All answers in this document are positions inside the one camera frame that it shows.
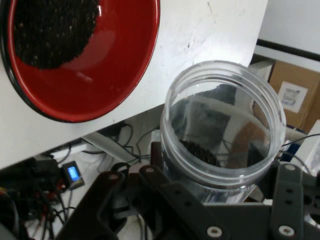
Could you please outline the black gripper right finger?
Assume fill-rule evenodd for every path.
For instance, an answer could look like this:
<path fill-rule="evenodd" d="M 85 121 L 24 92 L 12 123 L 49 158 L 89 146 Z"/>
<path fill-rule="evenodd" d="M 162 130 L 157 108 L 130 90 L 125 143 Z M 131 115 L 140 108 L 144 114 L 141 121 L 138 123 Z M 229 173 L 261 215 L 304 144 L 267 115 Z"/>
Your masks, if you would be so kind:
<path fill-rule="evenodd" d="M 271 207 L 273 240 L 318 240 L 320 228 L 306 217 L 320 219 L 320 178 L 293 164 L 278 166 Z"/>

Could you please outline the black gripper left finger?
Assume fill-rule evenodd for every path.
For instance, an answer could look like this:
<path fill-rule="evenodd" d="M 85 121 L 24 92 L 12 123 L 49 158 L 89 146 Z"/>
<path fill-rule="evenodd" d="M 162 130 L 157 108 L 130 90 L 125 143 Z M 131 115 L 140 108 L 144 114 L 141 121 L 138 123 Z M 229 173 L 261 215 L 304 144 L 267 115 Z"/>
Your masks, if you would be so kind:
<path fill-rule="evenodd" d="M 155 240 L 228 240 L 230 231 L 180 183 L 161 170 L 161 144 L 151 163 L 123 174 L 101 173 L 58 233 L 59 240 L 115 240 L 140 215 Z"/>

